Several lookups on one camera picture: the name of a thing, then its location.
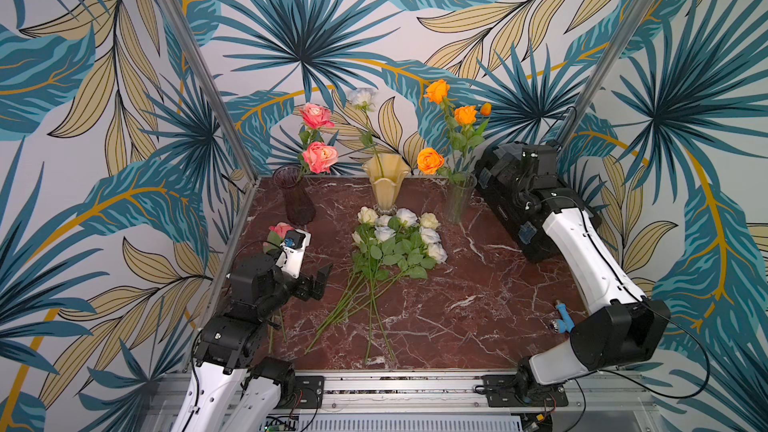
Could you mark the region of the pink rose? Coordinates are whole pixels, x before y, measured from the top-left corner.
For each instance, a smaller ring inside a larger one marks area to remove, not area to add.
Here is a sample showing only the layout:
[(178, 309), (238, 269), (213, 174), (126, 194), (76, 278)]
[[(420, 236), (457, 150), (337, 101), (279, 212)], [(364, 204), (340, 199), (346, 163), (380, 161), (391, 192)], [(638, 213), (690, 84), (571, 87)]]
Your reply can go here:
[(338, 158), (335, 147), (322, 142), (312, 142), (299, 154), (300, 175), (328, 173), (338, 162)]
[[(269, 252), (273, 249), (277, 249), (285, 239), (285, 236), (288, 231), (292, 230), (293, 227), (285, 222), (279, 222), (278, 224), (274, 226), (269, 227), (269, 234), (267, 236), (267, 240), (263, 243), (263, 251)], [(275, 348), (275, 332), (279, 331), (282, 334), (282, 337), (284, 339), (287, 338), (286, 332), (282, 329), (282, 327), (285, 325), (285, 320), (283, 313), (279, 311), (276, 315), (277, 318), (277, 326), (271, 327), (268, 331), (268, 352), (272, 353)]]
[(299, 132), (299, 139), (303, 150), (308, 150), (314, 143), (325, 145), (322, 130), (334, 128), (331, 111), (321, 105), (306, 103), (299, 108), (303, 126)]

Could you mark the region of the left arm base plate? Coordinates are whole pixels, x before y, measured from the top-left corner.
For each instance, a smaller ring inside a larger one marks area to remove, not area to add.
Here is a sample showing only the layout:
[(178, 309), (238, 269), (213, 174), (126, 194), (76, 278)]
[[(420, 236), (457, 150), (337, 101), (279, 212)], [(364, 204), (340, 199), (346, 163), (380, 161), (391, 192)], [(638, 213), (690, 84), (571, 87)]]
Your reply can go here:
[(325, 377), (299, 375), (280, 383), (276, 409), (319, 409), (323, 404)]

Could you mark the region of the orange rose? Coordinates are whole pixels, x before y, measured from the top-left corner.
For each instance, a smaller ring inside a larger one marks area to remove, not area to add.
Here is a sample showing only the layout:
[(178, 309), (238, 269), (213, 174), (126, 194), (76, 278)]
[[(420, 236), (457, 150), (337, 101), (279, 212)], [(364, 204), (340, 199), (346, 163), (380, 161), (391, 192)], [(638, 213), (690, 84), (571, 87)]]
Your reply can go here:
[(420, 121), (419, 132), (426, 144), (438, 152), (447, 150), (450, 136), (457, 127), (455, 107), (448, 97), (450, 88), (446, 80), (439, 79), (432, 82), (423, 95), (427, 110)]
[(476, 122), (477, 110), (474, 105), (455, 108), (446, 118), (453, 160), (451, 178), (456, 183), (464, 180), (467, 161), (477, 145)]
[(417, 167), (422, 174), (429, 176), (439, 175), (455, 184), (459, 182), (456, 174), (446, 163), (445, 157), (433, 148), (427, 147), (419, 152)]

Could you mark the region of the orange tulip bud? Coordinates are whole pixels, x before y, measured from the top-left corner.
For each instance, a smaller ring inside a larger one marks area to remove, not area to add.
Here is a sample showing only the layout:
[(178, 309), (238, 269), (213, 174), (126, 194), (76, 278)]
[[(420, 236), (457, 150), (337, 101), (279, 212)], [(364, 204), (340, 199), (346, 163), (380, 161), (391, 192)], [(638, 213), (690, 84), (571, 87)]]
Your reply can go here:
[(475, 115), (475, 122), (465, 127), (464, 136), (467, 142), (464, 154), (464, 169), (466, 172), (471, 168), (475, 149), (485, 141), (485, 131), (489, 124), (491, 113), (491, 104), (483, 104)]

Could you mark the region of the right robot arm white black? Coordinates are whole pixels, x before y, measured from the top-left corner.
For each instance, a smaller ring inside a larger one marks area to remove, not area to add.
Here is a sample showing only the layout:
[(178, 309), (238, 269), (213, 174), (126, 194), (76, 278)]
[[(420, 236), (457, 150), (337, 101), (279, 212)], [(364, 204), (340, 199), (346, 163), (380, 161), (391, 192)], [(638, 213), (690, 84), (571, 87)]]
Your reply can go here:
[(649, 360), (670, 311), (618, 265), (594, 227), (593, 211), (559, 178), (556, 150), (519, 142), (493, 147), (475, 176), (478, 192), (529, 261), (564, 258), (588, 313), (565, 342), (521, 360), (518, 394)]

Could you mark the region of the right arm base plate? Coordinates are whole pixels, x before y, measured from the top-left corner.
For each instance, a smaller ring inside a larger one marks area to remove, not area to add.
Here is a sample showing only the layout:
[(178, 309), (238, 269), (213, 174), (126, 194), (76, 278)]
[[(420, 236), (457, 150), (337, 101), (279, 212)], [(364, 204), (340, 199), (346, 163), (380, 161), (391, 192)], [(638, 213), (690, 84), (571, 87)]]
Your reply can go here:
[(483, 375), (473, 391), (484, 396), (491, 408), (552, 409), (569, 405), (562, 384), (540, 385), (518, 374)]

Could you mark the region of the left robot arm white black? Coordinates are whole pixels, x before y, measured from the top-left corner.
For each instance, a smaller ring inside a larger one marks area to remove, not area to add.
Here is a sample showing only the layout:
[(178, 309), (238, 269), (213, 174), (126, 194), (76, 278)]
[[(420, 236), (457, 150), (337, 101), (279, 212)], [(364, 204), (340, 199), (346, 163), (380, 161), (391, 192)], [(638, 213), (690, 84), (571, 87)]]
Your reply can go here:
[(191, 356), (192, 377), (172, 426), (174, 431), (257, 431), (296, 391), (292, 363), (272, 357), (255, 361), (272, 317), (290, 299), (321, 300), (331, 264), (314, 276), (292, 275), (299, 251), (262, 253), (230, 271), (227, 308), (199, 333)]

